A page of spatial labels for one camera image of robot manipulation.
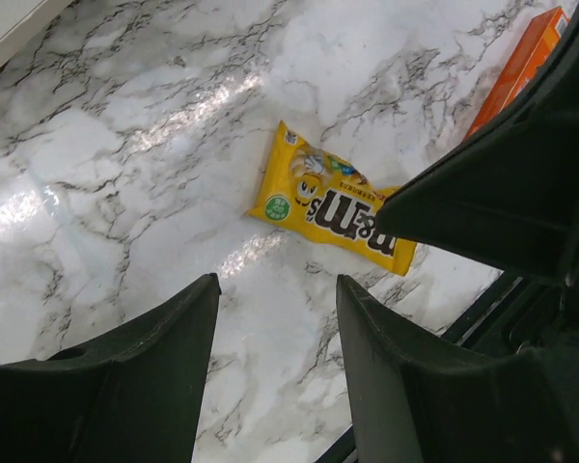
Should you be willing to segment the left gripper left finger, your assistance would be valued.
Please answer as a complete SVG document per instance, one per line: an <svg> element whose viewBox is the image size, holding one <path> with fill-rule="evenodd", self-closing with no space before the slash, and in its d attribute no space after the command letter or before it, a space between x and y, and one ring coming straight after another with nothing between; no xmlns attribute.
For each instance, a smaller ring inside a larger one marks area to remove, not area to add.
<svg viewBox="0 0 579 463"><path fill-rule="evenodd" d="M47 360L0 366L0 462L188 462L221 289L205 274Z"/></svg>

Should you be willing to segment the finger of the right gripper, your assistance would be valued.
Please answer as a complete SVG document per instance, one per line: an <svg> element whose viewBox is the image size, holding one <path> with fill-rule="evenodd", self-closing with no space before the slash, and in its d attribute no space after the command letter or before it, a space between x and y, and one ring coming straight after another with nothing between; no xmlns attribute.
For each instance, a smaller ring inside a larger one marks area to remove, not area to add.
<svg viewBox="0 0 579 463"><path fill-rule="evenodd" d="M380 208L380 232L579 286L579 4L536 77Z"/></svg>

